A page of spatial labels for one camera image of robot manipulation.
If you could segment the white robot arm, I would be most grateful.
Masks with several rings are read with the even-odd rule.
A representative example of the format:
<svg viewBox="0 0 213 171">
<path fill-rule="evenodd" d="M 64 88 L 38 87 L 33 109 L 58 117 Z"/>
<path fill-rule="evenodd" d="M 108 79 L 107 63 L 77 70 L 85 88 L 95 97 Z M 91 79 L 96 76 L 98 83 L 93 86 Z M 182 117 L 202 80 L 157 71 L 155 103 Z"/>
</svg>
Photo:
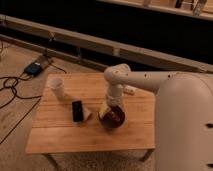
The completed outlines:
<svg viewBox="0 0 213 171">
<path fill-rule="evenodd" d="M 104 71 L 106 102 L 116 105 L 125 85 L 155 94 L 156 171 L 213 171 L 213 74 L 134 72 L 126 64 Z"/>
</svg>

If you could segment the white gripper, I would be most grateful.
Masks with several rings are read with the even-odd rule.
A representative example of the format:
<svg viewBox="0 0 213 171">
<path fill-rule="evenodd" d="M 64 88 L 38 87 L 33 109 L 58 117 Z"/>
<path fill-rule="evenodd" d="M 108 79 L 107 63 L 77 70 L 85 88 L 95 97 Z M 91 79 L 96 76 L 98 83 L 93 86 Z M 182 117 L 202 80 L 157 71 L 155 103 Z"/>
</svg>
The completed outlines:
<svg viewBox="0 0 213 171">
<path fill-rule="evenodd" d="M 119 106 L 121 109 L 124 108 L 123 86 L 121 84 L 108 85 L 105 99 L 99 110 L 99 117 L 103 118 L 105 114 L 110 111 L 110 108 L 114 106 Z"/>
</svg>

